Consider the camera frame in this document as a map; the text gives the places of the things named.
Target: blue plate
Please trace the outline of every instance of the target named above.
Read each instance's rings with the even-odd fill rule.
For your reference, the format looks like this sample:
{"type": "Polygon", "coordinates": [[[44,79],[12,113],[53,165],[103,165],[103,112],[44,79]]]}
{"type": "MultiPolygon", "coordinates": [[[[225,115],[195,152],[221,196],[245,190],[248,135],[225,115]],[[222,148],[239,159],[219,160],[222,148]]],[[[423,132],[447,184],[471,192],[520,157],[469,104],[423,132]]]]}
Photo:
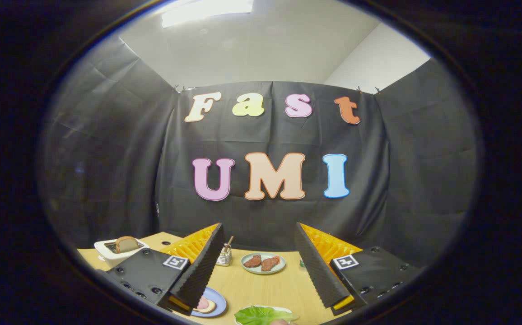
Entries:
{"type": "Polygon", "coordinates": [[[205,296],[205,298],[215,302],[215,305],[216,305],[215,310],[210,313],[199,313],[196,311],[192,311],[191,316],[215,317],[215,316],[219,316],[227,308],[227,301],[225,301],[225,299],[219,292],[216,292],[215,290],[213,290],[209,287],[206,287],[205,292],[203,292],[203,296],[205,296]]]}

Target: lettuce leaf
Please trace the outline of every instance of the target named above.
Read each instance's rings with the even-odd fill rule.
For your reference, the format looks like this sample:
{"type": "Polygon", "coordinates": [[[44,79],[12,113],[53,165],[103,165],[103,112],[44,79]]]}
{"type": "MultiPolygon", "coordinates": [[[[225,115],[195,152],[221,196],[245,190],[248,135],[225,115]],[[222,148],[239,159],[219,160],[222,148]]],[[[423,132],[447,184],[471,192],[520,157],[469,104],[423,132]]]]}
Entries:
{"type": "Polygon", "coordinates": [[[250,306],[235,313],[235,319],[243,325],[270,325],[278,319],[288,322],[297,318],[299,316],[294,313],[276,311],[271,307],[250,306]]]}

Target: letter i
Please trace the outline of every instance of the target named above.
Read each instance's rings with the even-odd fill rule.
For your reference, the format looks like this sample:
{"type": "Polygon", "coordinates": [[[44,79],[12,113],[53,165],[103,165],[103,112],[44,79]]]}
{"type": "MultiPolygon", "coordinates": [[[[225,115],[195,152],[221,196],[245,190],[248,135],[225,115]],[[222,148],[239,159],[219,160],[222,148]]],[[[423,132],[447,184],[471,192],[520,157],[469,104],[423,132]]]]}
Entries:
{"type": "Polygon", "coordinates": [[[345,154],[326,154],[323,156],[323,162],[327,164],[327,174],[329,181],[327,190],[323,195],[328,198],[346,197],[350,191],[345,187],[345,169],[344,165],[347,161],[345,154]]]}

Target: meat slice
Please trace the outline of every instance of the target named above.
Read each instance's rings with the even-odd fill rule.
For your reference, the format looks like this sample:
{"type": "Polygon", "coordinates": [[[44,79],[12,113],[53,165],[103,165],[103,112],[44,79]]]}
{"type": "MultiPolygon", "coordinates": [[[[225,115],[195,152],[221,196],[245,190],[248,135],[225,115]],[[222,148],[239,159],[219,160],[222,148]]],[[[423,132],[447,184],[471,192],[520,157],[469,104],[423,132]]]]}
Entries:
{"type": "Polygon", "coordinates": [[[280,262],[279,256],[264,259],[263,262],[261,262],[261,271],[271,271],[271,269],[280,262]]]}
{"type": "Polygon", "coordinates": [[[243,264],[247,268],[258,267],[261,265],[261,255],[253,255],[253,258],[243,264]]]}

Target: ham slice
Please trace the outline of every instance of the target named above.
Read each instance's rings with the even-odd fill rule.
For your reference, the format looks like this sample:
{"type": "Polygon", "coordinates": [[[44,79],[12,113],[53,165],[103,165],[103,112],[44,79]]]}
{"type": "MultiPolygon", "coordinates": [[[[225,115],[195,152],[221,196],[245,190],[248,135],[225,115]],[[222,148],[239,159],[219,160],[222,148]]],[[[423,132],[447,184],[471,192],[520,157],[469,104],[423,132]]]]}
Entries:
{"type": "Polygon", "coordinates": [[[245,267],[252,268],[261,265],[261,255],[253,255],[253,258],[243,264],[245,267]]]}
{"type": "Polygon", "coordinates": [[[279,258],[279,256],[273,256],[269,259],[264,259],[261,262],[261,271],[271,271],[271,269],[280,262],[281,259],[279,258]]]}
{"type": "Polygon", "coordinates": [[[199,304],[197,305],[196,309],[205,309],[209,307],[209,301],[204,296],[201,296],[201,299],[199,300],[199,304]]]}

